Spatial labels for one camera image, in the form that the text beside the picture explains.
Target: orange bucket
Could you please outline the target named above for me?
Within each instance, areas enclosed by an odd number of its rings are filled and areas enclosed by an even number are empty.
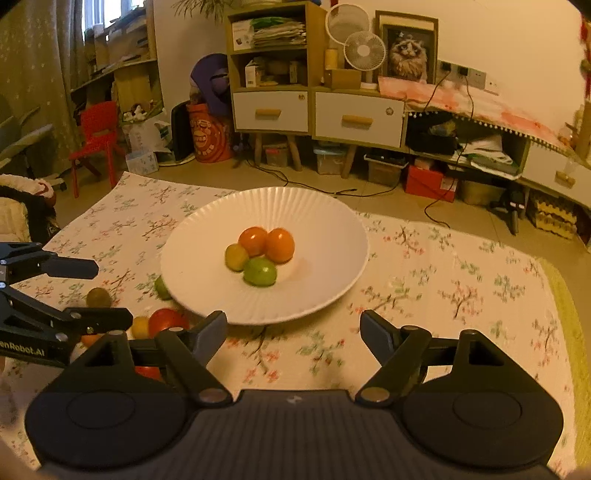
[[[195,158],[202,163],[215,163],[232,158],[231,121],[210,115],[205,103],[188,103],[187,112],[193,133]]]

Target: white wall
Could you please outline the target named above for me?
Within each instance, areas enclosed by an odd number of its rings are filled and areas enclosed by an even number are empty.
[[[222,25],[194,12],[193,17],[176,17],[176,0],[154,0],[154,28],[158,50],[158,71],[164,107],[189,99],[189,76],[197,61],[210,53],[226,53]]]
[[[583,102],[580,15],[567,0],[343,0],[375,10],[439,19],[439,58],[492,76],[501,94],[558,129]],[[225,52],[222,26],[175,17],[174,0],[154,1],[158,65],[168,111],[189,97],[191,68]]]

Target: egg carton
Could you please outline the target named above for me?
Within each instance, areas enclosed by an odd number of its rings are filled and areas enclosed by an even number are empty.
[[[531,192],[529,205],[537,211],[547,215],[559,217],[565,222],[577,223],[577,215],[574,212],[574,204],[569,200],[551,197],[542,192]]]
[[[572,223],[559,220],[547,213],[536,211],[534,208],[528,208],[527,215],[531,223],[540,230],[555,233],[568,240],[571,240],[577,234],[577,227]]]

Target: screw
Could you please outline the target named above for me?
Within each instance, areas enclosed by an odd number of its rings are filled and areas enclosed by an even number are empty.
[[[390,398],[390,392],[382,387],[368,387],[361,391],[361,398],[372,403],[381,403]]]
[[[228,394],[221,388],[206,388],[199,392],[199,400],[203,403],[216,404],[225,401]]]

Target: green mat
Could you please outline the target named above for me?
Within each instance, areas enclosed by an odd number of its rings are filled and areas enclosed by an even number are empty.
[[[562,275],[547,260],[539,258],[538,261],[548,277],[564,332],[574,388],[574,421],[577,427],[574,454],[577,465],[585,466],[591,463],[591,379],[583,331],[573,298]]]

